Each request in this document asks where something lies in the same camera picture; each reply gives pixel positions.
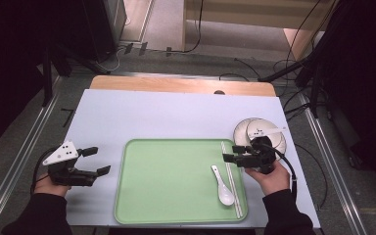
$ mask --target black stand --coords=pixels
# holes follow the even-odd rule
[[[336,6],[336,8],[337,11],[331,17],[324,35],[319,40],[319,43],[316,45],[315,49],[307,57],[303,58],[299,62],[291,64],[289,67],[273,75],[260,80],[263,82],[271,82],[291,71],[302,68],[295,80],[295,83],[298,87],[305,87],[310,79],[313,78],[309,103],[310,110],[315,118],[317,118],[316,103],[320,91],[321,80],[325,77],[325,67],[328,63],[327,60],[331,60],[329,57],[329,52],[333,51],[334,43],[336,43],[337,38],[342,37],[342,35],[339,35],[337,32],[341,27],[341,22],[345,19],[346,15],[343,13],[345,10],[342,10],[343,12],[339,13],[339,6]]]
[[[61,44],[48,43],[44,49],[42,63],[44,73],[44,102],[42,104],[42,107],[46,107],[48,105],[48,102],[50,102],[53,97],[53,78],[51,73],[51,63],[53,63],[59,75],[70,76],[71,74],[72,69],[69,65],[69,62],[66,60],[66,57],[70,57],[76,60],[96,74],[110,73],[107,70],[101,69],[91,64],[89,61],[78,56],[72,50]]]

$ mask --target chopsticks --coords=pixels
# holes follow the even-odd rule
[[[222,150],[223,154],[226,153],[225,152],[225,145],[224,145],[223,141],[221,141],[221,150]],[[230,181],[231,192],[233,192],[233,194],[234,194],[234,206],[235,206],[235,209],[236,209],[237,218],[241,218],[243,216],[243,212],[241,210],[240,201],[239,201],[239,197],[237,195],[236,185],[234,184],[234,179],[233,179],[233,174],[231,172],[230,164],[229,163],[225,163],[225,167],[227,168],[227,173],[228,173],[228,179]]]

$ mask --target black sleeve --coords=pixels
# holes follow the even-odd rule
[[[263,198],[268,215],[265,235],[315,234],[309,216],[299,212],[292,193],[285,189]]]
[[[20,217],[2,229],[4,235],[71,235],[66,220],[65,198],[51,194],[34,194]]]

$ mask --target black cable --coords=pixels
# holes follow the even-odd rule
[[[329,94],[326,90],[324,90],[322,87],[320,87],[320,93],[323,94],[323,99],[325,101],[326,104],[329,103]]]
[[[334,0],[334,2],[332,3],[331,5],[331,8],[329,8],[328,10],[328,13],[326,14],[325,18],[322,20],[322,23],[320,24],[319,28],[316,30],[316,33],[313,35],[313,37],[310,39],[310,42],[312,44],[312,50],[314,50],[314,41],[315,41],[315,37],[317,35],[317,33],[320,31],[320,29],[323,27],[323,25],[326,23],[326,20],[328,20],[329,16],[331,15],[332,13],[332,10],[334,9],[334,6],[335,6],[335,2],[337,0]]]
[[[50,154],[50,153],[53,153],[55,152],[60,146],[57,146],[57,147],[52,147],[50,149],[48,149],[47,151],[45,151],[38,159],[38,162],[36,162],[36,165],[35,165],[35,168],[34,168],[34,171],[33,171],[33,175],[32,175],[32,182],[31,182],[31,187],[29,189],[29,193],[30,195],[33,194],[33,191],[35,189],[35,185],[36,183],[41,180],[36,180],[36,174],[38,173],[38,169],[39,169],[39,166],[41,165],[42,161],[44,160],[44,158]]]
[[[198,45],[200,45],[200,41],[201,41],[201,21],[202,21],[202,18],[203,18],[203,7],[204,7],[204,0],[201,0],[200,19],[198,20],[198,41],[195,44],[195,46],[188,51],[170,51],[170,52],[189,53],[189,52],[194,51],[198,47]]]
[[[279,63],[281,63],[281,62],[285,62],[285,61],[286,61],[286,60],[280,60],[280,61],[274,63],[274,65],[273,65],[273,67],[272,67],[274,73],[277,73],[276,66],[277,66]],[[285,79],[285,80],[295,80],[295,79],[290,79],[290,78],[286,78],[286,77],[283,77],[283,76],[281,76],[280,78],[283,78],[283,79]]]
[[[286,80],[286,85],[284,86],[282,93],[281,93],[280,95],[278,95],[277,97],[282,97],[282,96],[284,96],[285,93],[286,93],[286,90],[288,89],[288,86],[289,86],[289,79],[285,79],[285,80]]]
[[[194,4],[194,8],[197,9],[196,1],[193,1],[193,4]],[[197,33],[200,35],[201,32],[197,27],[197,20],[194,20],[194,27],[195,27],[195,31],[197,31]]]
[[[306,15],[305,19],[302,21],[301,25],[298,27],[298,30],[297,30],[296,33],[295,33],[295,36],[294,36],[293,41],[292,41],[292,44],[291,44],[291,46],[290,46],[290,48],[289,48],[288,57],[286,58],[286,67],[285,67],[285,71],[286,71],[287,68],[288,68],[289,57],[290,57],[290,54],[292,53],[292,47],[293,47],[293,45],[295,44],[296,37],[297,37],[299,31],[301,30],[302,26],[303,26],[304,23],[306,22],[307,18],[309,18],[309,16],[312,14],[313,10],[316,8],[316,6],[319,4],[319,2],[320,2],[320,0],[318,0],[318,1],[316,2],[316,4],[312,7],[312,9],[310,9],[309,13]],[[268,76],[268,77],[264,77],[264,78],[262,78],[260,81],[262,81],[262,82],[271,82],[271,81],[273,81],[273,80],[275,80],[275,79],[277,79],[277,78],[279,78],[279,77],[275,77],[275,74],[273,74],[273,75],[270,75],[270,76]]]
[[[291,55],[291,53],[292,53],[292,47],[293,47],[293,45],[295,44],[295,40],[296,40],[296,37],[298,36],[299,31],[301,30],[302,26],[304,25],[304,23],[306,22],[306,20],[309,18],[309,16],[312,14],[313,10],[315,10],[315,8],[316,8],[316,6],[319,4],[319,2],[320,2],[320,0],[318,0],[318,1],[316,2],[316,4],[312,7],[312,9],[310,9],[310,11],[309,11],[309,13],[306,15],[304,21],[303,21],[303,22],[301,23],[301,25],[298,27],[298,30],[296,31],[295,36],[294,36],[294,38],[293,38],[293,40],[292,40],[291,46],[290,46],[290,48],[289,48],[289,53],[288,53],[288,57],[286,58],[286,67],[285,67],[285,68],[288,67],[288,61],[289,61],[289,57],[290,57],[290,55]]]
[[[41,180],[43,180],[43,179],[45,179],[45,178],[47,178],[47,177],[49,177],[49,176],[50,176],[50,175],[47,174],[47,175],[45,175],[44,177],[42,177],[42,178],[36,180],[35,183],[38,183],[39,181],[41,181]]]
[[[289,104],[289,102],[291,102],[292,99],[293,99],[295,96],[297,96],[299,93],[303,92],[305,89],[306,89],[306,87],[303,87],[303,88],[301,88],[301,90],[299,90],[298,92],[296,92],[295,94],[293,94],[293,95],[292,95],[292,96],[286,101],[286,103],[283,105],[283,111],[286,110],[286,106]]]
[[[126,49],[126,46],[125,45],[119,45],[118,47],[117,47],[117,50],[114,52],[114,53],[112,53],[112,55],[113,54],[115,54],[116,55],[116,57],[117,57],[117,66],[114,68],[114,69],[106,69],[105,67],[103,67],[102,65],[100,65],[99,64],[99,62],[92,62],[91,64],[93,65],[93,66],[95,66],[95,67],[100,67],[101,69],[103,69],[103,70],[105,70],[105,71],[114,71],[114,70],[116,70],[117,68],[118,68],[118,66],[119,66],[119,60],[118,60],[118,52],[119,51],[121,51],[121,50],[123,50],[123,49]]]
[[[310,104],[307,103],[307,105],[302,105],[297,112],[295,112],[291,117],[288,117],[286,121],[290,121],[291,119],[301,115],[306,109],[310,108]]]
[[[304,104],[302,104],[302,105],[300,105],[300,106],[298,106],[298,107],[296,107],[296,108],[294,108],[292,110],[285,111],[284,114],[288,115],[288,114],[290,114],[292,112],[295,112],[295,111],[298,111],[298,110],[304,109],[304,108],[307,109],[309,107],[310,107],[310,103],[304,103]]]
[[[296,201],[296,198],[298,196],[298,178],[296,177],[296,174],[295,174],[295,170],[293,169],[291,163],[289,162],[288,159],[286,159],[285,155],[282,154],[280,151],[278,151],[276,148],[273,148],[272,146],[269,146],[269,145],[266,145],[266,144],[260,144],[260,143],[256,143],[255,144],[256,146],[262,146],[262,147],[265,147],[265,148],[268,148],[272,151],[274,151],[277,155],[279,155],[280,159],[283,160],[286,165],[288,166],[288,168],[291,170],[291,175],[292,175],[292,196],[294,197],[295,201]]]
[[[158,52],[164,54],[186,54],[184,51],[164,51],[164,50],[155,50],[155,49],[144,49],[146,52]]]
[[[240,63],[243,63],[245,66],[247,66],[247,67],[249,67],[257,76],[258,76],[258,81],[260,81],[261,80],[261,76],[260,76],[260,74],[255,70],[255,69],[253,69],[253,67],[251,67],[249,64],[247,64],[246,62],[244,62],[244,61],[241,61],[241,60],[239,60],[239,59],[237,59],[237,58],[234,58],[234,61],[238,61],[238,62],[240,62]]]
[[[219,76],[218,80],[221,80],[221,77],[225,76],[225,75],[236,75],[236,76],[242,77],[243,79],[249,81],[245,76],[237,74],[237,73],[231,73],[231,72],[223,73],[222,75]]]
[[[317,165],[319,166],[319,169],[320,171],[322,172],[322,176],[323,176],[323,180],[325,182],[325,192],[324,192],[324,195],[323,195],[323,199],[319,205],[319,208],[322,209],[322,207],[325,205],[325,202],[326,202],[326,198],[328,197],[328,180],[326,179],[326,174],[325,174],[325,171],[323,170],[322,166],[320,165],[320,162],[319,160],[310,152],[308,151],[306,148],[304,148],[303,146],[295,143],[295,146],[303,149],[305,152],[307,152],[317,163]]]
[[[320,230],[320,232],[322,233],[322,235],[325,235],[325,233],[323,232],[322,227],[320,227],[319,230]]]
[[[61,111],[69,112],[69,116],[67,117],[66,121],[63,124],[63,127],[66,127],[67,124],[70,122],[72,115],[74,114],[74,110],[61,108]]]

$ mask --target wire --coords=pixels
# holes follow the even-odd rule
[[[292,43],[291,43],[291,46],[290,46],[290,48],[289,48],[288,57],[286,58],[286,66],[285,66],[285,70],[288,68],[289,57],[290,57],[290,55],[291,55],[291,53],[292,53],[292,48],[293,48],[293,45],[295,44],[296,37],[298,36],[298,33],[299,33],[299,31],[301,30],[302,26],[304,25],[304,23],[306,22],[306,20],[308,19],[308,17],[312,14],[313,10],[316,8],[316,6],[319,4],[319,2],[320,2],[320,0],[318,0],[318,1],[316,2],[316,4],[312,7],[312,9],[310,9],[309,13],[306,15],[305,19],[302,21],[301,25],[298,27],[298,30],[296,31],[295,36],[294,36],[294,38],[293,38],[293,41],[292,41]],[[272,81],[272,80],[267,79],[267,78],[264,78],[264,79],[262,79],[261,81],[264,81],[264,82],[270,82],[270,81]]]
[[[282,93],[281,93],[280,95],[278,95],[277,97],[282,97],[282,96],[284,96],[285,93],[286,93],[286,90],[288,89],[288,86],[289,86],[289,79],[285,79],[285,80],[286,80],[286,85],[284,86]]]
[[[245,80],[249,81],[245,76],[237,74],[237,73],[231,73],[231,72],[229,72],[229,73],[223,73],[222,75],[219,76],[218,80],[221,80],[221,77],[225,76],[225,75],[236,75],[236,76],[239,76],[239,77],[243,77]]]
[[[197,1],[193,1],[192,3],[194,5],[194,8],[197,9],[197,4],[196,4]],[[194,27],[195,27],[195,30],[200,34],[201,32],[197,28],[197,20],[194,20]]]
[[[322,233],[322,235],[325,235],[325,233],[323,232],[322,227],[320,227],[319,230],[320,230],[320,232]]]
[[[164,50],[155,50],[155,49],[144,49],[146,52],[158,52],[158,53],[163,53],[163,54],[187,54],[184,51],[164,51]]]
[[[322,209],[322,207],[325,205],[326,198],[328,196],[328,180],[326,179],[325,171],[323,170],[322,166],[320,165],[319,160],[310,151],[308,151],[306,148],[304,148],[303,146],[301,146],[297,143],[295,143],[295,146],[297,146],[297,147],[303,149],[305,152],[307,152],[316,161],[317,165],[319,166],[320,171],[322,172],[323,180],[325,182],[325,192],[324,192],[323,199],[322,199],[320,206],[319,206],[319,208]]]
[[[29,189],[29,193],[30,195],[33,194],[33,190],[35,189],[35,185],[36,183],[41,180],[36,180],[36,174],[38,173],[38,169],[39,169],[39,166],[41,165],[42,161],[44,160],[44,158],[50,154],[50,153],[53,153],[54,151],[56,151],[60,146],[57,146],[57,147],[52,147],[50,149],[48,149],[47,151],[45,151],[38,159],[38,162],[36,162],[36,165],[35,165],[35,168],[34,168],[34,171],[33,171],[33,175],[32,175],[32,182],[31,182],[31,186],[30,186],[30,189]]]
[[[336,1],[337,1],[337,0],[334,0],[334,2],[333,2],[332,5],[331,5],[331,8],[329,8],[329,10],[328,10],[328,13],[327,13],[326,16],[323,18],[322,23],[320,24],[319,28],[316,30],[316,33],[314,33],[314,34],[313,34],[313,37],[310,39],[310,42],[311,42],[311,44],[312,44],[312,50],[314,49],[314,39],[315,39],[317,33],[320,31],[320,29],[321,29],[321,28],[323,27],[323,25],[326,23],[326,20],[328,20],[329,16],[332,15],[331,13],[336,11],[336,8],[334,9],[335,2],[336,2]]]
[[[305,109],[306,109],[306,108],[309,108],[309,105],[310,105],[310,103],[305,103],[305,104],[302,104],[302,105],[298,106],[298,107],[295,108],[295,109],[285,111],[285,115],[288,115],[289,113],[292,113],[292,112],[295,112],[295,111],[297,111],[297,110],[300,110],[301,108],[305,108]]]
[[[240,63],[243,63],[245,66],[247,66],[247,67],[249,67],[257,76],[258,76],[258,81],[260,81],[261,80],[261,76],[260,76],[260,74],[255,70],[255,69],[253,69],[253,67],[251,67],[249,64],[247,64],[246,62],[244,62],[244,61],[241,61],[240,59],[238,59],[238,58],[234,58],[234,61],[238,61],[238,62],[240,62]]]
[[[174,53],[174,52],[189,53],[189,52],[192,52],[195,49],[197,49],[198,45],[200,45],[200,41],[201,41],[201,21],[202,21],[202,18],[203,18],[203,7],[204,7],[204,0],[201,0],[200,19],[198,20],[198,40],[197,40],[197,43],[195,44],[195,46],[188,51],[170,51],[170,52],[172,52],[172,53]]]
[[[297,116],[303,114],[304,111],[305,111],[307,108],[310,108],[310,104],[309,104],[309,103],[300,106],[300,107],[297,109],[297,112],[295,112],[291,117],[288,117],[288,118],[286,119],[286,121],[289,122],[291,119],[293,119],[293,118],[295,118],[295,117],[297,117]]]
[[[274,151],[277,155],[279,155],[280,159],[283,160],[286,165],[288,166],[288,168],[291,170],[291,175],[292,175],[292,195],[294,197],[294,199],[296,200],[297,198],[297,194],[298,194],[298,184],[297,184],[297,180],[298,178],[296,177],[296,174],[295,174],[295,170],[293,169],[291,163],[289,162],[288,159],[286,159],[285,155],[282,154],[280,151],[278,151],[276,148],[273,148],[272,146],[269,146],[269,145],[266,145],[266,144],[260,144],[260,143],[256,143],[255,144],[256,146],[262,146],[262,147],[265,147],[265,148],[268,148],[272,151]]]
[[[306,87],[301,88],[301,90],[299,90],[298,92],[296,92],[295,94],[293,94],[293,95],[292,95],[292,96],[286,101],[286,103],[283,105],[283,111],[286,110],[286,106],[289,104],[289,102],[291,102],[291,100],[292,100],[295,96],[297,96],[299,93],[303,92],[305,89],[306,89]]]
[[[118,67],[120,66],[120,60],[118,59],[118,53],[119,53],[121,50],[124,50],[124,48],[119,48],[119,49],[117,50],[117,52],[116,52],[117,66],[116,66],[114,69],[107,69],[107,68],[103,67],[102,65],[100,65],[99,62],[96,62],[97,65],[98,65],[100,68],[102,68],[103,70],[105,70],[105,71],[115,71],[115,70],[117,70]]]
[[[281,62],[285,62],[286,60],[280,60],[280,61],[278,61],[278,62],[276,62],[274,65],[273,65],[273,71],[274,71],[274,73],[277,73],[277,71],[276,71],[276,66],[279,64],[279,63],[281,63]]]
[[[42,178],[40,178],[40,179],[36,180],[36,181],[35,181],[35,184],[36,184],[36,183],[38,183],[39,181],[41,181],[41,180],[43,180],[43,179],[45,179],[45,178],[49,177],[49,176],[50,176],[50,175],[49,175],[49,174],[47,174],[47,175],[45,175],[44,177],[42,177]]]

